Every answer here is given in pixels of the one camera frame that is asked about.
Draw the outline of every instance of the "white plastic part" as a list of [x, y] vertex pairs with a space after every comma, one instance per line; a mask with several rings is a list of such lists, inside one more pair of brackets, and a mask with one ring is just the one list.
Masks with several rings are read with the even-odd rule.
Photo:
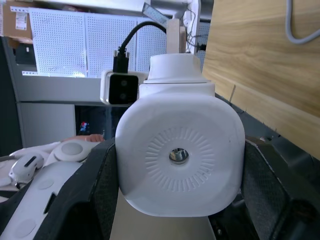
[[41, 169], [15, 209], [0, 240], [34, 239], [47, 216], [44, 212], [51, 195], [58, 195], [65, 182], [81, 165], [78, 162], [56, 162]]
[[[192, 54], [151, 57], [145, 83], [115, 133], [125, 199], [152, 216], [223, 210], [242, 179], [245, 132], [238, 114], [215, 98], [214, 83], [202, 77]], [[174, 149], [187, 151], [184, 163], [170, 159]]]
[[162, 54], [150, 58], [145, 84], [209, 83], [202, 76], [199, 58], [190, 53]]
[[9, 176], [0, 178], [0, 187], [8, 186], [12, 183], [12, 178]]
[[44, 165], [48, 166], [59, 161], [82, 162], [87, 158], [91, 149], [99, 143], [100, 142], [82, 141], [78, 139], [64, 141], [51, 152]]
[[27, 184], [33, 178], [36, 169], [42, 168], [43, 165], [44, 158], [39, 153], [27, 153], [12, 166], [9, 177], [15, 183]]

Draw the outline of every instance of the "radial ridged pattern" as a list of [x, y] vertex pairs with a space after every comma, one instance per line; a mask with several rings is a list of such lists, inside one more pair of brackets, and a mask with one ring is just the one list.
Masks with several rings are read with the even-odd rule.
[[[175, 140], [187, 140], [201, 152], [200, 167], [195, 173], [184, 179], [167, 176], [159, 167], [158, 157], [165, 144]], [[199, 132], [189, 127], [173, 127], [158, 133], [149, 142], [145, 155], [145, 164], [151, 179], [162, 189], [171, 192], [189, 192], [200, 187], [211, 175], [215, 165], [214, 152], [209, 141]]]

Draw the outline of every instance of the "metal screw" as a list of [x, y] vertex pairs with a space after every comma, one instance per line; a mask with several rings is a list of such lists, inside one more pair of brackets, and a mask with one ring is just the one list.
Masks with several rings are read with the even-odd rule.
[[175, 164], [184, 164], [188, 160], [189, 154], [183, 148], [175, 148], [170, 152], [169, 158]]

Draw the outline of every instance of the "cardboard box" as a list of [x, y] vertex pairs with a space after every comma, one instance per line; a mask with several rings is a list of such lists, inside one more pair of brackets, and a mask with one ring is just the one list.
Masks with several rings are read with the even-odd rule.
[[0, 35], [9, 37], [15, 41], [25, 44], [32, 44], [32, 31], [30, 25], [30, 16], [26, 12], [11, 11], [11, 7], [34, 8], [32, 2], [7, 1], [1, 5], [0, 9]]

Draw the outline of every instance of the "white wall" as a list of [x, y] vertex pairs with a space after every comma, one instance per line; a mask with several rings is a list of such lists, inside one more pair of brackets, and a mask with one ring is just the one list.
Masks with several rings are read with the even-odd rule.
[[72, 104], [17, 103], [24, 148], [50, 144], [76, 135]]

